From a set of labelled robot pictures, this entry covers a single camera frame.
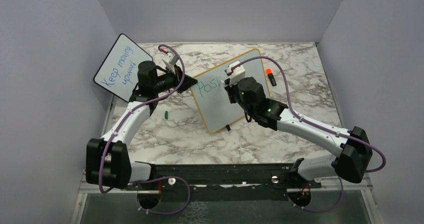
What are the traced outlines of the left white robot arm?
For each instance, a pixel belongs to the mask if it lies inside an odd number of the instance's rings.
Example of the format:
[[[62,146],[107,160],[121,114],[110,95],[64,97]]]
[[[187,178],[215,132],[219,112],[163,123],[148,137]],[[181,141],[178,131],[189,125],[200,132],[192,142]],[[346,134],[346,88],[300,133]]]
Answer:
[[[92,138],[87,143],[87,183],[97,184],[101,193],[114,188],[124,189],[132,182],[139,182],[145,189],[155,187],[157,175],[151,172],[151,164],[130,161],[128,145],[141,125],[152,116],[159,101],[197,83],[185,70],[183,63],[179,66],[168,64],[164,69],[153,61],[138,65],[138,82],[123,116],[100,139]]]

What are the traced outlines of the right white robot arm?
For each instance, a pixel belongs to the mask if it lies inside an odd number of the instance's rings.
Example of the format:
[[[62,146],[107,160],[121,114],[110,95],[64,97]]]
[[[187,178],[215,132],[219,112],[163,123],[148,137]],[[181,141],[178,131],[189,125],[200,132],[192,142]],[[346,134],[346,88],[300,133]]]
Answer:
[[[289,107],[265,96],[264,89],[253,77],[243,78],[236,84],[230,79],[223,82],[230,103],[239,104],[247,122],[301,137],[327,150],[329,155],[312,159],[299,158],[289,173],[289,182],[301,187],[318,177],[339,176],[351,183],[360,183],[373,155],[366,131],[337,128],[322,122],[306,120],[293,114]]]

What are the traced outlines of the yellow-framed whiteboard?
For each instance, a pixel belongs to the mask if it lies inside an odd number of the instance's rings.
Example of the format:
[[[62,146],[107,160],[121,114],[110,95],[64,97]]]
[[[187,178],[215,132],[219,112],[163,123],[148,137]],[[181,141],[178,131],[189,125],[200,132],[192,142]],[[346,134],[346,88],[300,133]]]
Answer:
[[[225,69],[234,62],[242,62],[260,55],[259,49],[251,49],[194,76],[197,83],[190,91],[209,133],[216,133],[245,117],[243,109],[229,101],[223,86],[223,81],[228,78]]]

